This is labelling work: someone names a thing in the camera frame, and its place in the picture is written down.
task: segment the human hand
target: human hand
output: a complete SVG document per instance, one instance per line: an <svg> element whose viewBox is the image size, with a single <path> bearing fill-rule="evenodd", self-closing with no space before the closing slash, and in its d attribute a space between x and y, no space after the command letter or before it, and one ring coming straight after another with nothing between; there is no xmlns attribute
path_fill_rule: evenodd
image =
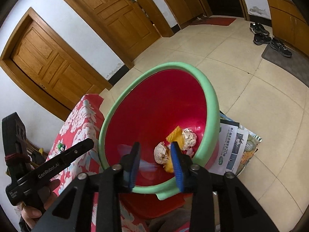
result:
<svg viewBox="0 0 309 232"><path fill-rule="evenodd" d="M47 201L44 203L44 209L47 210L53 202L56 200L57 195L53 192L57 187L60 185L60 180L56 179L51 181L48 184L48 188L50 190L50 196L48 197ZM23 210L21 211L21 216L25 220L25 222L28 224L28 226L33 229L36 222L36 218L39 218L42 216L42 213L40 210L31 207L31 206L25 206Z"/></svg>

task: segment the black shoe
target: black shoe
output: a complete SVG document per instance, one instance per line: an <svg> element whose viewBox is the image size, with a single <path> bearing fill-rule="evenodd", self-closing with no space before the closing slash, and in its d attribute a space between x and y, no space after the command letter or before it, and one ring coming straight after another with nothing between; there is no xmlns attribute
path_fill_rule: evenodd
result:
<svg viewBox="0 0 309 232"><path fill-rule="evenodd" d="M250 23L250 30L254 33L261 33L263 35L268 36L269 32L267 30L265 30L264 26L261 25L260 23Z"/></svg>
<svg viewBox="0 0 309 232"><path fill-rule="evenodd" d="M271 48L273 48L274 50L278 51L281 55L286 56L286 57L291 57L292 53L291 51L289 51L284 43L282 43L281 41L275 39L274 37L272 38L271 42L270 42L270 46Z"/></svg>
<svg viewBox="0 0 309 232"><path fill-rule="evenodd" d="M254 34L253 42L256 45L269 44L271 42L271 37L265 36L262 33Z"/></svg>
<svg viewBox="0 0 309 232"><path fill-rule="evenodd" d="M265 35L268 36L269 35L269 31L265 30L264 26L262 24L260 24L259 22L257 23L258 27L260 28L261 32Z"/></svg>

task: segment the metal bolt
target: metal bolt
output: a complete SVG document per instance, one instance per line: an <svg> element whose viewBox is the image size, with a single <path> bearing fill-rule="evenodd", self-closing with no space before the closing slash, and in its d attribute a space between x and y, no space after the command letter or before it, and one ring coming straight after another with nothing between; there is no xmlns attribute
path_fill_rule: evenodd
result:
<svg viewBox="0 0 309 232"><path fill-rule="evenodd" d="M199 166L198 164L192 164L192 165L190 166L190 168L191 168L193 171L197 171L197 170L200 169L200 166Z"/></svg>
<svg viewBox="0 0 309 232"><path fill-rule="evenodd" d="M235 178L235 174L233 174L232 172L226 172L225 177L228 179L233 179Z"/></svg>
<svg viewBox="0 0 309 232"><path fill-rule="evenodd" d="M78 178L79 180L84 180L84 179L87 178L87 174L86 174L86 173L80 173L80 174L77 176L77 178Z"/></svg>
<svg viewBox="0 0 309 232"><path fill-rule="evenodd" d="M115 164L115 165L112 166L112 169L114 171L119 171L119 170L121 170L121 168L122 168L122 166L120 164Z"/></svg>

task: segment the green rim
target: green rim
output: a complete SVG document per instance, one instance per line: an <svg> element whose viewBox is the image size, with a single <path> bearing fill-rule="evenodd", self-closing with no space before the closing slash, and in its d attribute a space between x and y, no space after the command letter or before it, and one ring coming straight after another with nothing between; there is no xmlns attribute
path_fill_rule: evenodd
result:
<svg viewBox="0 0 309 232"><path fill-rule="evenodd" d="M218 141L219 128L220 128L219 104L216 92L214 91L214 88L209 82L208 78L199 69L182 62L169 62L162 65L158 65L145 72L139 78L137 78L120 95L120 97L116 100L115 104L110 109L102 125L98 141L98 153L104 169L110 166L107 162L104 150L105 135L109 122L111 121L112 116L115 113L116 109L123 101L123 99L131 92L131 90L133 90L140 82L144 81L146 78L157 72L167 69L179 69L190 73L199 82L204 91L206 98L207 117L206 117L206 128L204 136L200 143L200 147L203 147L203 149L197 150L196 154L192 159L192 162L195 164L199 164L200 166L205 166L208 160L210 159L214 151L215 145ZM179 193L179 189L176 186L175 177L173 177L172 179L155 186L134 187L133 192L140 194L156 194L158 199L164 200L168 197L171 197Z"/></svg>

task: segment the small green figurine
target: small green figurine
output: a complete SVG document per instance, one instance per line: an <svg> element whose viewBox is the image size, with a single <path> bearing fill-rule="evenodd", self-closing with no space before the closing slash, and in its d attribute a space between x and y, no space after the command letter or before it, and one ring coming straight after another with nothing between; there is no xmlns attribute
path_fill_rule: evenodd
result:
<svg viewBox="0 0 309 232"><path fill-rule="evenodd" d="M64 150L65 150L65 145L62 144L62 143L59 143L59 144L57 145L57 148L58 148L58 151L62 153L62 152L64 152Z"/></svg>

